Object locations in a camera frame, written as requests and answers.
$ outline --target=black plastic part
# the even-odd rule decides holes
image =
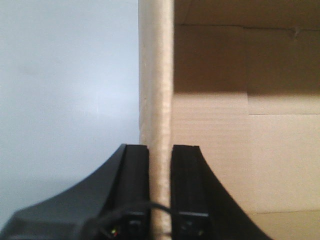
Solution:
[[[206,163],[200,148],[198,146],[175,145],[172,151],[171,159],[171,181],[176,181],[176,172],[187,172],[188,174],[180,175],[179,181],[186,182],[186,189],[176,189],[178,186],[171,182],[171,204],[177,210],[189,210],[189,221],[198,222],[198,213],[201,208],[194,208],[194,205],[187,203],[204,200],[204,207],[207,209],[209,216],[209,226],[202,225],[204,240],[271,240],[258,226],[256,226],[245,212],[239,207],[234,199],[229,195],[217,177],[211,171]],[[197,200],[187,200],[188,196],[201,195]],[[174,240],[186,239],[181,237],[183,229],[177,228],[172,224]],[[197,240],[199,237],[189,235],[188,239]]]
[[[198,160],[193,148],[174,146],[171,158],[171,209],[186,226],[172,221],[173,240],[203,240],[210,226]]]
[[[129,174],[128,168],[135,169],[136,175]],[[102,239],[95,219],[126,203],[149,200],[148,168],[146,146],[122,144],[83,181],[57,196],[17,211],[0,232],[0,240]],[[144,239],[146,233],[140,231],[148,231],[148,212],[139,209],[128,212],[127,219],[117,224],[131,226],[128,219],[140,221],[140,235],[132,239]]]
[[[131,203],[149,201],[149,152],[142,145],[127,145],[121,177],[114,198],[114,208]],[[150,210],[133,208],[117,225],[121,240],[146,239],[149,230]]]

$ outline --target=white wall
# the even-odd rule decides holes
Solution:
[[[1,0],[0,228],[138,138],[138,0]]]

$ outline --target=cardboard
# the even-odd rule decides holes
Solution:
[[[319,239],[320,2],[139,5],[140,140],[150,148],[152,199],[169,202],[172,145],[199,145],[267,234]],[[154,224],[169,229],[164,218]]]

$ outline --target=black cable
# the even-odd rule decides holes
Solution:
[[[188,227],[188,225],[185,224],[185,221],[179,216],[179,214],[174,210],[170,209],[169,207],[152,201],[140,201],[119,207],[115,210],[110,211],[107,215],[95,219],[98,231],[105,237],[107,237],[107,239],[113,239],[114,237],[108,231],[106,231],[106,228],[111,227],[114,223],[120,221],[129,211],[132,211],[134,209],[159,209],[168,213],[171,216],[172,221],[175,221],[182,228]]]

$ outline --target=curved black piece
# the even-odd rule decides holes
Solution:
[[[59,195],[17,211],[0,232],[0,240],[79,239],[89,219],[103,216],[126,203],[149,200],[148,169],[146,146],[122,144],[83,181]],[[145,210],[136,209],[128,212],[127,220],[118,224],[131,229],[137,237],[132,239],[143,239],[148,217]],[[118,229],[115,233],[121,236]]]
[[[271,240],[219,182],[198,146],[173,147],[171,208],[193,226],[186,232],[173,222],[173,240]]]

